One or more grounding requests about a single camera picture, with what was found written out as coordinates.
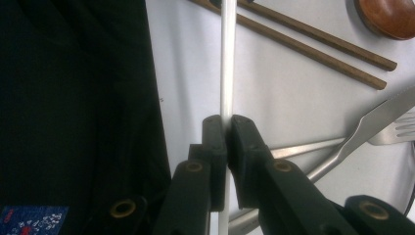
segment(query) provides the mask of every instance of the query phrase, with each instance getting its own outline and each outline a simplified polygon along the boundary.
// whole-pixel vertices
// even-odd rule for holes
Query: blue label
[[[67,207],[7,206],[0,215],[1,235],[58,235]]]

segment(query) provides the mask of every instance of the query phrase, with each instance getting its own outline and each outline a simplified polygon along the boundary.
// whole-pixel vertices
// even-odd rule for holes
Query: wooden chopstick
[[[192,2],[211,10],[220,15],[220,10],[213,7],[208,0],[191,0]],[[373,76],[365,71],[359,70],[351,65],[348,65],[334,57],[331,57],[323,52],[320,52],[310,46],[307,46],[295,39],[286,36],[276,30],[273,30],[267,26],[264,26],[260,23],[257,23],[253,20],[250,20],[241,15],[237,15],[237,23],[241,24],[263,36],[266,36],[274,41],[277,41],[299,53],[304,54],[305,56],[320,62],[321,64],[339,71],[345,75],[350,76],[366,85],[369,85],[375,89],[382,90],[386,87],[387,83],[376,76]]]
[[[260,16],[263,16],[269,20],[274,21],[275,23],[282,24],[287,26],[295,31],[298,31],[302,34],[305,34],[311,38],[314,38],[317,41],[320,41],[326,45],[329,45],[333,48],[336,48],[346,54],[349,54],[355,58],[358,58],[364,62],[372,64],[380,69],[385,71],[393,71],[396,69],[397,63],[391,60],[388,60],[384,57],[381,57],[375,53],[372,53],[368,50],[365,50],[361,47],[353,45],[349,42],[346,42],[339,37],[333,36],[327,32],[324,32],[320,29],[312,27],[308,24],[299,22],[295,19],[287,17],[281,13],[275,12],[271,9],[265,8],[254,2],[248,3],[246,0],[238,0],[238,6],[256,13]]]

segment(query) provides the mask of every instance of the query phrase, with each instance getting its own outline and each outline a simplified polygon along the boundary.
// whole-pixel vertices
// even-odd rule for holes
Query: metal fork
[[[319,149],[335,146],[345,139],[331,139],[310,144],[272,149],[274,159],[286,159],[296,155],[305,154]],[[372,145],[388,145],[400,142],[415,141],[415,112],[408,112],[385,127],[373,136],[368,142]]]

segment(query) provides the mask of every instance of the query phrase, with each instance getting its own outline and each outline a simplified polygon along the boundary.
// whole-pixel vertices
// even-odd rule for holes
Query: black cloth backdrop
[[[150,231],[170,172],[145,1],[2,0],[0,58],[0,206],[68,206],[79,234],[139,194]]]

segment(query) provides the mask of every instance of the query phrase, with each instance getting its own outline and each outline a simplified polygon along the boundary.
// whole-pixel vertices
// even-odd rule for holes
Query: wooden bowl
[[[360,18],[371,30],[393,39],[415,36],[415,4],[412,0],[355,0]]]

